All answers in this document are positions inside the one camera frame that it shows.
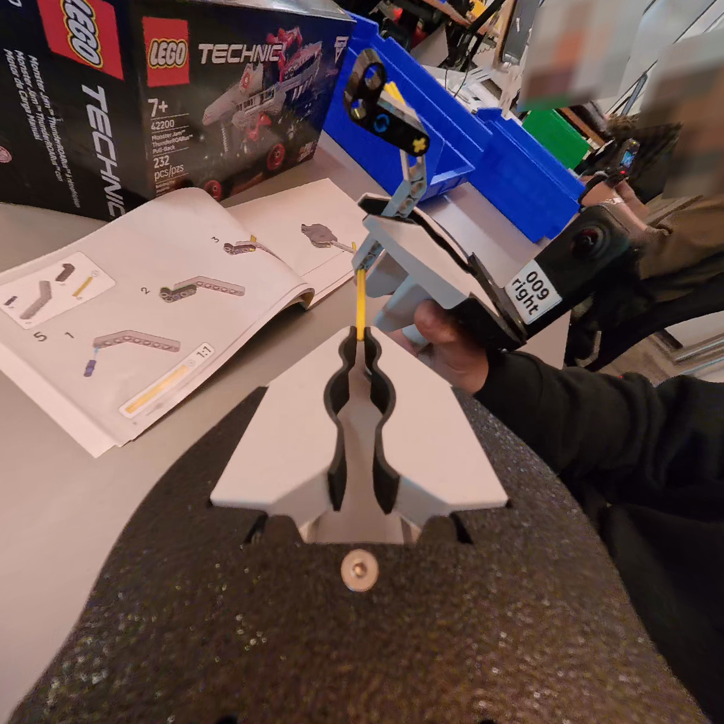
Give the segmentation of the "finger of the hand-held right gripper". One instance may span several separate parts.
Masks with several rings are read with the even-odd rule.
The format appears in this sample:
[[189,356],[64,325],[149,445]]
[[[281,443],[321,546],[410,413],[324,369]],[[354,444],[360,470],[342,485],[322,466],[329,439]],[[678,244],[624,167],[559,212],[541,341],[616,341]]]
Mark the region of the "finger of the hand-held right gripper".
[[460,247],[444,227],[440,226],[424,212],[419,211],[417,207],[412,208],[407,216],[404,216],[400,212],[386,212],[386,208],[391,200],[391,198],[381,195],[364,194],[357,201],[357,205],[366,214],[385,216],[400,222],[417,225],[428,234],[430,239],[433,240],[440,249],[443,249],[448,256],[455,261],[458,267],[472,267],[470,257],[465,254],[464,249]]
[[363,224],[411,281],[443,308],[454,308],[467,299],[482,302],[482,286],[472,273],[463,270],[418,224],[395,219],[365,219]]

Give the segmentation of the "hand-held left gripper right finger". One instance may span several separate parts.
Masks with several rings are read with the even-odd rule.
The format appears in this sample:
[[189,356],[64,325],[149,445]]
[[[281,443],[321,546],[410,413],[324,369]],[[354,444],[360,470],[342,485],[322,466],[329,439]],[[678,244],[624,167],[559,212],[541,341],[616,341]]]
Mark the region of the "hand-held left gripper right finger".
[[365,330],[379,514],[365,541],[403,544],[433,518],[504,508],[506,494],[453,387],[376,327]]

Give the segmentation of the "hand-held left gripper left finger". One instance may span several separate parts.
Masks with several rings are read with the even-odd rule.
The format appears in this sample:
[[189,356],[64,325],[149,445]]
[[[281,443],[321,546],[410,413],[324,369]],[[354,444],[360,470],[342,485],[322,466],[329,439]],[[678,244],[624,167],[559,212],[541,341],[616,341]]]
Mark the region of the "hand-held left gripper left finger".
[[339,511],[345,496],[339,412],[356,351],[356,328],[343,328],[262,389],[211,493],[214,506],[289,518],[303,541],[313,540],[321,516]]

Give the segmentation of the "grey angled toy beam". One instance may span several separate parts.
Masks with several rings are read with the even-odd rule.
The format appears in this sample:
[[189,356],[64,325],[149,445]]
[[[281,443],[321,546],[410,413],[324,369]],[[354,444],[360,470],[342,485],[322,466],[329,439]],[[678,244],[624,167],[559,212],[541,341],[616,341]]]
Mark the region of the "grey angled toy beam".
[[366,214],[364,226],[367,236],[352,259],[355,273],[367,272],[384,250],[376,227],[372,227],[367,221],[382,217],[407,219],[428,188],[425,156],[414,157],[401,150],[400,165],[402,180],[391,197],[366,193],[357,201],[357,206]]

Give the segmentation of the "black angled toy beam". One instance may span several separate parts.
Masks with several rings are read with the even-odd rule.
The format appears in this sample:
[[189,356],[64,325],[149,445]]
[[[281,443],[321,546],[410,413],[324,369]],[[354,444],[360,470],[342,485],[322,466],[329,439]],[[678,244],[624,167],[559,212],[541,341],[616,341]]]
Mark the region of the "black angled toy beam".
[[419,158],[429,150],[428,132],[397,86],[388,80],[385,65],[374,49],[358,54],[342,103],[351,122],[407,155]]

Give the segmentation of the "person's right forearm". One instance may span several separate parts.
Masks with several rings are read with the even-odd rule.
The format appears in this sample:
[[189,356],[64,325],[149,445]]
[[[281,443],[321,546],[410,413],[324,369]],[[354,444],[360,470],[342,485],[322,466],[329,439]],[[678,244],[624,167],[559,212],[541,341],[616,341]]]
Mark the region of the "person's right forearm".
[[475,396],[572,489],[722,517],[722,383],[675,376],[653,385],[509,353],[490,357]]

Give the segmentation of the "grey desk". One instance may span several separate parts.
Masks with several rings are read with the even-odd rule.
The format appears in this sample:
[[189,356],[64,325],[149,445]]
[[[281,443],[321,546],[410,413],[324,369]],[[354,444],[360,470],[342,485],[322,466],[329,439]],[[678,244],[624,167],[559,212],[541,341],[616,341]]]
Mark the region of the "grey desk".
[[[355,200],[382,191],[323,133],[312,161],[224,204],[326,177]],[[469,184],[423,208],[466,249],[480,252],[497,284],[543,248],[534,247]],[[2,204],[2,270],[59,250],[100,225]],[[2,375],[2,722],[64,643],[114,542],[157,480],[250,391],[345,326],[354,297],[348,283],[310,311],[295,306],[280,313],[156,426],[97,459]]]

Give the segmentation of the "person's right hand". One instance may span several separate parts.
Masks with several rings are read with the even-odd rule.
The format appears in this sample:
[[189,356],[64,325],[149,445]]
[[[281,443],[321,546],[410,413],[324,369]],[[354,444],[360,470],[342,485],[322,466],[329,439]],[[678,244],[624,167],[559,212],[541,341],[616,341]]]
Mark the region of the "person's right hand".
[[405,338],[416,354],[454,387],[468,394],[479,392],[489,373],[485,350],[469,338],[450,311],[437,302],[421,302]]

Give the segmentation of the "black swivel chair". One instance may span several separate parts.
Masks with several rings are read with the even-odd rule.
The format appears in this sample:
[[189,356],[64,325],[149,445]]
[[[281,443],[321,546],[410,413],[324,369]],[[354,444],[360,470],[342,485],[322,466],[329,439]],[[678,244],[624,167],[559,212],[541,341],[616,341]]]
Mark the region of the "black swivel chair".
[[641,279],[625,274],[571,316],[565,367],[599,371],[643,339],[723,310],[723,253],[692,267]]

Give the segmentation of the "blue plastic bin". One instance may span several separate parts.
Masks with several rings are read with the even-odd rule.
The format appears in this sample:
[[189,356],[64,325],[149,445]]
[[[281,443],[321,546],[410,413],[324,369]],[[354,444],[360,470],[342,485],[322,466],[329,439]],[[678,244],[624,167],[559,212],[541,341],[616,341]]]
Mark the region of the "blue plastic bin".
[[430,137],[430,149],[425,156],[428,188],[423,200],[467,182],[482,160],[492,133],[401,45],[391,38],[382,38],[373,20],[353,13],[350,16],[356,26],[348,42],[324,131],[388,194],[396,191],[403,179],[400,151],[354,124],[342,101],[358,54],[373,49],[385,66],[387,79],[397,86]]
[[491,138],[469,183],[531,242],[552,240],[579,210],[584,184],[514,119],[481,108]]

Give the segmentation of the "black device with screen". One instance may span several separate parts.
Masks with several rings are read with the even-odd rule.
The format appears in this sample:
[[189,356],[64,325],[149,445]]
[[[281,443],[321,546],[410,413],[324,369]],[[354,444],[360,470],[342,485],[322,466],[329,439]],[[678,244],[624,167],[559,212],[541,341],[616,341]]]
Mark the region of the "black device with screen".
[[605,169],[605,182],[610,188],[625,182],[631,173],[640,150],[640,142],[634,138],[622,141]]

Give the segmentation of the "green bin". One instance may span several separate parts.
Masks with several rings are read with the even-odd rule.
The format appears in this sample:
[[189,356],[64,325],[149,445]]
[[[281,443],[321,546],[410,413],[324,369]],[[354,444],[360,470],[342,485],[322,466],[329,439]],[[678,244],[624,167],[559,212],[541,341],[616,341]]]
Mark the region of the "green bin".
[[592,150],[587,138],[558,110],[529,111],[522,126],[567,169],[576,168]]

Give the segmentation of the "open instruction booklet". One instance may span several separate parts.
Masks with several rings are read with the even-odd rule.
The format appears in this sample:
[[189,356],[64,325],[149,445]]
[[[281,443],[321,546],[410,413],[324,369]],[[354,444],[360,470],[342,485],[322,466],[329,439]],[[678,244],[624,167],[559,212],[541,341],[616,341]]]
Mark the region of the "open instruction booklet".
[[2,373],[99,457],[345,284],[365,216],[329,179],[228,209],[196,187],[161,196],[2,272]]

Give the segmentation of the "person's black jacket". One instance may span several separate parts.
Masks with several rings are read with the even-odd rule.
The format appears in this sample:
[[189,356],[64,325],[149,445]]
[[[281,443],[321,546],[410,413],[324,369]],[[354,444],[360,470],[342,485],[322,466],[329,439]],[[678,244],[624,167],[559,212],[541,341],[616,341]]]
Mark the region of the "person's black jacket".
[[673,674],[711,722],[722,722],[722,484],[633,502],[610,502],[592,485],[568,488]]

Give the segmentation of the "black toy set box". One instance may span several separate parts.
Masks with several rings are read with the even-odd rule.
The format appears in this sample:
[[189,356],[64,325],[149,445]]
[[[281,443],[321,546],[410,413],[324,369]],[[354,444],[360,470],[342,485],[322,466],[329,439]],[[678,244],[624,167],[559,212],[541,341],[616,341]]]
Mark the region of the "black toy set box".
[[2,1],[2,202],[108,222],[295,167],[355,27],[335,2]]

